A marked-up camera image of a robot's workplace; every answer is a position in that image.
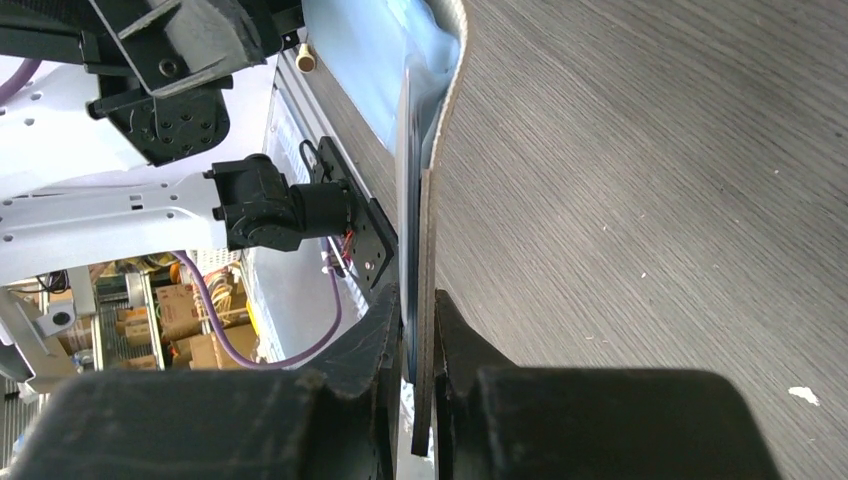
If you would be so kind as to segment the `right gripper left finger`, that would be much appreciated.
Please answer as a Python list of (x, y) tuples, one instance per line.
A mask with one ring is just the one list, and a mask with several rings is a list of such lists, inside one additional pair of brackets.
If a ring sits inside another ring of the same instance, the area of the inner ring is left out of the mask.
[(391, 479), (399, 423), (395, 285), (296, 369), (109, 370), (65, 383), (13, 479)]

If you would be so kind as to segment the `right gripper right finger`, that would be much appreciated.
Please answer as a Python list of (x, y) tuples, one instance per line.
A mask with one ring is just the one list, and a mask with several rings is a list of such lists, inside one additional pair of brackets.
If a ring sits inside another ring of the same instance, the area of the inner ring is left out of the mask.
[(777, 479), (740, 392), (696, 369), (520, 367), (435, 295), (440, 479)]

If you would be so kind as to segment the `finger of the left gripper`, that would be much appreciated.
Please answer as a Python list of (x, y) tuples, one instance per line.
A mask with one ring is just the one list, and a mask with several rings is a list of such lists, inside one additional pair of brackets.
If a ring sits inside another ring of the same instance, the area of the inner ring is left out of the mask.
[(166, 98), (263, 65), (304, 26), (300, 1), (124, 0), (90, 5), (146, 92)]

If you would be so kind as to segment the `clear plastic card holder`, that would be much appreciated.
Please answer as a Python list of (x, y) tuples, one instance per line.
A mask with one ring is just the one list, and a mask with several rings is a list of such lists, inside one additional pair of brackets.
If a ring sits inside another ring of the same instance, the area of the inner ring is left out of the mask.
[(463, 1), (306, 1), (308, 38), (393, 154), (411, 383), (433, 360), (436, 170), (467, 59)]

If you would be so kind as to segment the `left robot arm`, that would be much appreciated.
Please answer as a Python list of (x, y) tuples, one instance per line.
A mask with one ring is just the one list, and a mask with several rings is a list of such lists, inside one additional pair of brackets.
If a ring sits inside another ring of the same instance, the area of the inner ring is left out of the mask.
[(51, 71), (1, 97), (1, 281), (344, 234), (358, 193), (234, 153), (224, 94), (304, 23), (298, 1), (5, 1), (1, 52)]

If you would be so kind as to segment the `small beige cylinder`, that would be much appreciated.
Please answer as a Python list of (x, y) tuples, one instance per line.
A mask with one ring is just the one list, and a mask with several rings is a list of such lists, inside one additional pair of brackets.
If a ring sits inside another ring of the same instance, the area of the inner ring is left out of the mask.
[(298, 46), (298, 52), (295, 58), (295, 65), (302, 73), (310, 73), (317, 66), (317, 60), (312, 53), (311, 47), (307, 43), (301, 43)]

